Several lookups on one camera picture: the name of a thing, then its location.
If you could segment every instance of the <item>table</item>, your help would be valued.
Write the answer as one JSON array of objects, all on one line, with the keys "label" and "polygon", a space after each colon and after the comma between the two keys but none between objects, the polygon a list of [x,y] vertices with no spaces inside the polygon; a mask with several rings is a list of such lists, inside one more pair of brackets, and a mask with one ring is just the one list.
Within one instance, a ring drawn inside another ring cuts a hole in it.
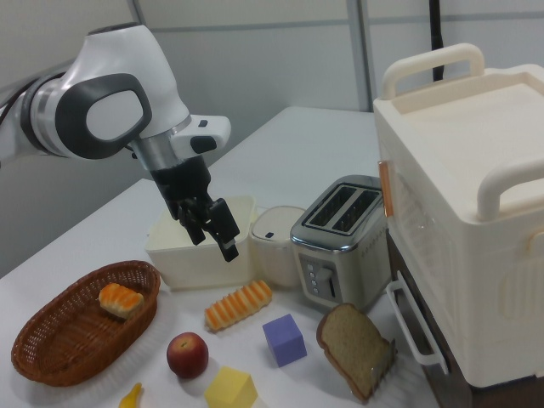
[{"label": "table", "polygon": [[[292,107],[211,166],[210,193],[251,194],[261,209],[308,207],[344,175],[377,175],[378,156],[372,114]],[[293,290],[275,290],[269,306],[212,334],[203,328],[203,310],[235,288],[173,292],[163,284],[156,317],[147,331],[99,375],[73,387],[51,388],[30,382],[14,370],[9,360],[13,341],[43,305],[101,266],[127,259],[150,262],[144,250],[147,233],[164,208],[155,184],[140,180],[0,280],[1,405],[113,407],[136,382],[142,382],[141,408],[205,407],[204,390],[220,366],[230,366],[252,375],[259,395],[255,408],[360,406],[315,340],[326,309]],[[288,313],[303,333],[308,355],[278,368],[262,324]],[[399,353],[368,406],[436,408],[385,296],[369,316],[385,338],[396,339]],[[205,339],[210,362],[202,376],[180,381],[167,366],[166,348],[174,336],[187,331]]]}]

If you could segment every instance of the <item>wall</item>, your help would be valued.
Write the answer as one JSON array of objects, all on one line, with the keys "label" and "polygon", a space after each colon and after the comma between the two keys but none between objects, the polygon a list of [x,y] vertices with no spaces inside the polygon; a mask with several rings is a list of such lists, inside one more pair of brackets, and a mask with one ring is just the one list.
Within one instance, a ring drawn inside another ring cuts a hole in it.
[{"label": "wall", "polygon": [[[385,70],[396,60],[431,49],[428,1],[362,0],[366,11],[366,39],[371,48],[373,98],[381,93]],[[508,68],[522,64],[544,65],[544,2],[494,0],[440,2],[444,45],[472,43],[484,53],[485,64]],[[467,72],[466,65],[445,67],[445,77]],[[425,72],[403,81],[399,90],[432,81]]]},{"label": "wall", "polygon": [[[3,0],[0,101],[72,61],[87,32],[133,21],[126,0]],[[103,161],[33,156],[0,169],[0,276],[146,173],[127,152]]]},{"label": "wall", "polygon": [[287,106],[370,109],[355,0],[137,4],[191,113],[231,120],[229,144],[208,163]]}]

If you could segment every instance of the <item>silver toaster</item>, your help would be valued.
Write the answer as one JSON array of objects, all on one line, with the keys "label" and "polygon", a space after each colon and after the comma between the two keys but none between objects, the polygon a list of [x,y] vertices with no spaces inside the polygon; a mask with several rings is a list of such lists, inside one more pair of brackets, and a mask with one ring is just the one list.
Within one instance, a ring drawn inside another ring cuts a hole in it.
[{"label": "silver toaster", "polygon": [[363,309],[390,281],[380,179],[351,175],[331,185],[291,229],[307,298]]}]

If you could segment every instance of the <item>yellow block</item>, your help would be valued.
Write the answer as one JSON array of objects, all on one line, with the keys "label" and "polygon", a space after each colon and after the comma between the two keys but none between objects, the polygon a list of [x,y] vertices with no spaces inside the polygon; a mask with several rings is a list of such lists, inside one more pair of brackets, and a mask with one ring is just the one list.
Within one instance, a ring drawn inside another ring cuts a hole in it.
[{"label": "yellow block", "polygon": [[227,366],[219,369],[204,392],[210,408],[250,408],[257,397],[252,376]]}]

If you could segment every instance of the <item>red apple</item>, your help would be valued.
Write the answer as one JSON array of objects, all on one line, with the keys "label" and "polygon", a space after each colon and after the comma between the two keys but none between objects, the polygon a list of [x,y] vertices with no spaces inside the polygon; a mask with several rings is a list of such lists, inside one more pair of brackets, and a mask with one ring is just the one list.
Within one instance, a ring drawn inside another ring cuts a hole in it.
[{"label": "red apple", "polygon": [[168,344],[168,365],[180,378],[200,376],[206,370],[207,360],[207,345],[196,333],[181,333]]}]

